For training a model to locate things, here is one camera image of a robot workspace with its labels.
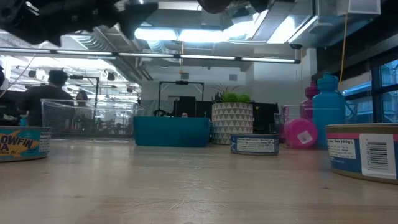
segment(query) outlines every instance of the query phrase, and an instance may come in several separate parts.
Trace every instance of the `green plant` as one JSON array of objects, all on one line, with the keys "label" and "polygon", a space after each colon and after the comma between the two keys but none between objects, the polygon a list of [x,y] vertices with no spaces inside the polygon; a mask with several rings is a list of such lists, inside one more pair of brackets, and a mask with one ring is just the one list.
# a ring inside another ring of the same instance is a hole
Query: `green plant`
[{"label": "green plant", "polygon": [[222,84],[214,87],[219,92],[215,95],[213,103],[250,103],[250,96],[247,93],[239,94],[233,92],[237,86],[230,88]]}]

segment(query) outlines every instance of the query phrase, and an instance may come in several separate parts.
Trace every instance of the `can label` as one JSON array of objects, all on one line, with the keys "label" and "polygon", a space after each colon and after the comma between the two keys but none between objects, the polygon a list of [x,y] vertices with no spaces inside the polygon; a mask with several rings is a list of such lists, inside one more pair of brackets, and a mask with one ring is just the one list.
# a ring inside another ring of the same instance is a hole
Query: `can label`
[{"label": "can label", "polygon": [[279,151],[279,139],[277,136],[256,135],[231,135],[232,152],[250,152],[258,154],[275,154]]},{"label": "can label", "polygon": [[398,135],[330,133],[332,167],[368,177],[397,179]]},{"label": "can label", "polygon": [[41,131],[0,130],[0,161],[44,157],[49,151],[50,138],[50,133]]}]

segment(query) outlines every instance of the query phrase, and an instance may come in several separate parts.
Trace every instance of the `window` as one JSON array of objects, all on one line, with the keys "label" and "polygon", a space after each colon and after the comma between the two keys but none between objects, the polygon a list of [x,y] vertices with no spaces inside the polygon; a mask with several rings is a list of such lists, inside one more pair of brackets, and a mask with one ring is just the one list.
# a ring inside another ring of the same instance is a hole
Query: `window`
[{"label": "window", "polygon": [[373,123],[372,97],[362,97],[355,100],[348,100],[346,107],[347,123],[366,124]]},{"label": "window", "polygon": [[383,123],[398,123],[398,91],[383,94]]},{"label": "window", "polygon": [[341,82],[342,94],[344,96],[355,95],[372,89],[371,73],[365,72],[354,78],[349,78]]},{"label": "window", "polygon": [[373,101],[371,95],[371,73],[341,82],[342,94],[346,98],[346,122],[349,124],[373,123]]},{"label": "window", "polygon": [[383,87],[398,84],[398,60],[382,65],[380,74]]}]

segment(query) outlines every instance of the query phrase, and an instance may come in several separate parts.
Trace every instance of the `tuna can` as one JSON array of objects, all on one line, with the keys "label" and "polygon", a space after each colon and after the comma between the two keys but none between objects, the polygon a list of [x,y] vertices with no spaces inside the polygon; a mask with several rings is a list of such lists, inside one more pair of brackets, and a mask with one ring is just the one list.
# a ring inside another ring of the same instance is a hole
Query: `tuna can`
[{"label": "tuna can", "polygon": [[47,157],[50,128],[0,126],[0,162]]},{"label": "tuna can", "polygon": [[231,152],[252,156],[276,156],[279,137],[276,134],[231,134]]},{"label": "tuna can", "polygon": [[329,125],[327,137],[333,172],[398,184],[398,124]]}]

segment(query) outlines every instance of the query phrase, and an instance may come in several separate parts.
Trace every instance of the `desk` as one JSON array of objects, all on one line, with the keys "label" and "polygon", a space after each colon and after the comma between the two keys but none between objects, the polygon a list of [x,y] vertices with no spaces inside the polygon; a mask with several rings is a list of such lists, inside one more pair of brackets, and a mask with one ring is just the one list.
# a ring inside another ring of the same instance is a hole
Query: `desk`
[{"label": "desk", "polygon": [[0,164],[1,223],[397,223],[398,187],[330,171],[327,151],[53,141]]}]

